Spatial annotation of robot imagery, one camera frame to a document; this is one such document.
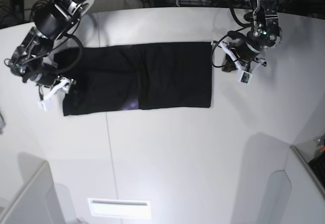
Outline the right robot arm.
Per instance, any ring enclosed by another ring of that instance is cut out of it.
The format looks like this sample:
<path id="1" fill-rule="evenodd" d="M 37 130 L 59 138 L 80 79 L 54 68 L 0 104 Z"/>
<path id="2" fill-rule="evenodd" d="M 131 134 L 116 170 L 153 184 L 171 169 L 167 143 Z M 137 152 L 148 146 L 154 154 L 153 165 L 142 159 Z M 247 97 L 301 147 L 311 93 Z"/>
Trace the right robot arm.
<path id="1" fill-rule="evenodd" d="M 94 0 L 49 0 L 35 13 L 34 26 L 22 43 L 15 49 L 5 65 L 15 76 L 25 83 L 34 82 L 39 88 L 50 90 L 48 95 L 39 91 L 41 100 L 47 100 L 58 91 L 69 93 L 76 80 L 64 74 L 80 61 L 83 54 L 81 41 L 69 31 L 77 27 L 83 15 L 93 5 Z M 45 62 L 44 58 L 54 50 L 54 43 L 63 37 L 72 39 L 78 45 L 76 58 L 66 67 L 59 68 L 56 62 Z"/>

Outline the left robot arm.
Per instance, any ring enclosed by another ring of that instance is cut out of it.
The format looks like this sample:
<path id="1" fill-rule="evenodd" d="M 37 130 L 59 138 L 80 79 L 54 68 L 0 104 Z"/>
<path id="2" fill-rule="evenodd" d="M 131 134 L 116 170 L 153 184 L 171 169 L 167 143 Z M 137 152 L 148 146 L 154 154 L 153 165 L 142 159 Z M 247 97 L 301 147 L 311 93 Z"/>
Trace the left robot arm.
<path id="1" fill-rule="evenodd" d="M 224 72 L 243 70 L 251 73 L 266 67 L 262 53 L 274 48 L 282 39 L 278 23 L 278 0 L 249 0 L 252 11 L 244 15 L 245 23 L 235 13 L 233 0 L 227 0 L 233 20 L 241 27 L 228 31 L 219 41 L 213 41 L 211 65 Z"/>

